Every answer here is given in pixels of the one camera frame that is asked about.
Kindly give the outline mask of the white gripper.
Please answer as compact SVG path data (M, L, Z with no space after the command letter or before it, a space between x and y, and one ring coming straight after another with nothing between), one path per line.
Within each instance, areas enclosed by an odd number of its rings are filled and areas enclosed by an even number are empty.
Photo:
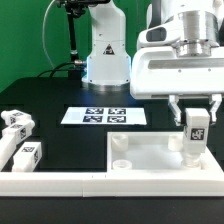
M181 98L209 98L211 121L224 94L224 47L213 48L209 57L178 57L170 47L140 49L133 58L130 93L135 99L167 98L177 126L181 125Z

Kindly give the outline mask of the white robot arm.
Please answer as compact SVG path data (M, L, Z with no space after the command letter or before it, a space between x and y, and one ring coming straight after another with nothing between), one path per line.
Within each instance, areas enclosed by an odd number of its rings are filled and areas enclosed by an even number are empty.
M182 122L182 98L209 99L210 121L224 97L224 0L152 0L136 53L125 50L125 15L113 2L94 5L92 52L83 81L99 89L130 84L135 99L163 99Z

